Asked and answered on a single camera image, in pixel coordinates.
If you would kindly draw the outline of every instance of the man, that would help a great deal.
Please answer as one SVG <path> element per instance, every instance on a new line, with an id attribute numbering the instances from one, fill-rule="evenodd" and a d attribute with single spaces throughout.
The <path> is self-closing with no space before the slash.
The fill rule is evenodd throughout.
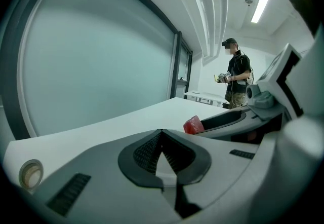
<path id="1" fill-rule="evenodd" d="M 247 79 L 251 72 L 250 60 L 247 55 L 241 54 L 235 39 L 227 39 L 222 43 L 222 46 L 225 47 L 227 54 L 233 55 L 227 70 L 231 73 L 231 76 L 225 78 L 225 82 L 228 83 L 225 100 L 229 102 L 229 105 L 223 104 L 223 107 L 232 109 L 242 106 L 245 102 Z"/>

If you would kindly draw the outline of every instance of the ceiling light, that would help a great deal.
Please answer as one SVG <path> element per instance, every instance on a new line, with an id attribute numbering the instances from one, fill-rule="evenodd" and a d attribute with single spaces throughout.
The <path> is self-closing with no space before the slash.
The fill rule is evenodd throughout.
<path id="1" fill-rule="evenodd" d="M 259 21 L 261 15 L 262 15 L 262 13 L 264 11 L 264 8 L 267 5 L 267 3 L 268 3 L 268 0 L 259 0 L 257 8 L 255 9 L 255 12 L 253 14 L 253 18 L 252 18 L 251 22 L 258 23 L 258 21 Z"/>

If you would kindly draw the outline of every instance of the ceiling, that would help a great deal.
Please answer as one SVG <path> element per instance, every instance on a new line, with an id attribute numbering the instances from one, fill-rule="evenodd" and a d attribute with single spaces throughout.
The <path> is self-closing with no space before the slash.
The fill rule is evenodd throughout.
<path id="1" fill-rule="evenodd" d="M 216 27 L 220 21 L 220 0 L 215 1 Z M 253 36 L 268 40 L 275 31 L 292 15 L 293 6 L 289 0 L 269 0 L 259 23 L 251 22 L 258 0 L 250 6 L 245 0 L 228 0 L 226 31 L 234 31 L 241 36 Z"/>

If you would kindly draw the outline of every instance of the white countertop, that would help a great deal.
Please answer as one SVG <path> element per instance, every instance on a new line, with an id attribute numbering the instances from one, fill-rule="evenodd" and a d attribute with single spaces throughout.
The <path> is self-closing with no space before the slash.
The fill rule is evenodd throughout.
<path id="1" fill-rule="evenodd" d="M 229 104 L 229 102 L 227 100 L 225 100 L 222 96 L 220 96 L 218 94 L 212 94 L 212 93 L 208 93 L 208 92 L 199 92 L 199 91 L 190 91 L 190 92 L 186 92 L 184 95 Z"/>
<path id="2" fill-rule="evenodd" d="M 11 182 L 19 185 L 18 173 L 28 160 L 39 160 L 43 179 L 95 145 L 152 129 L 184 132 L 183 124 L 197 115 L 201 120 L 227 109 L 173 98 L 107 121 L 47 136 L 11 141 L 4 158 L 4 170 Z"/>

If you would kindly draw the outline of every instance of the white pipe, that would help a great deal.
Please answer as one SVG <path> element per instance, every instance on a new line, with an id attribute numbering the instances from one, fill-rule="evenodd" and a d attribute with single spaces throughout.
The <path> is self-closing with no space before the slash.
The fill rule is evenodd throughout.
<path id="1" fill-rule="evenodd" d="M 220 12 L 220 29 L 219 29 L 219 37 L 218 37 L 218 46 L 216 58 L 219 56 L 219 53 L 222 48 L 222 41 L 225 34 L 226 21 L 227 21 L 227 11 L 228 11 L 228 0 L 221 0 L 221 12 Z M 210 56 L 214 56 L 214 50 L 210 53 Z"/>

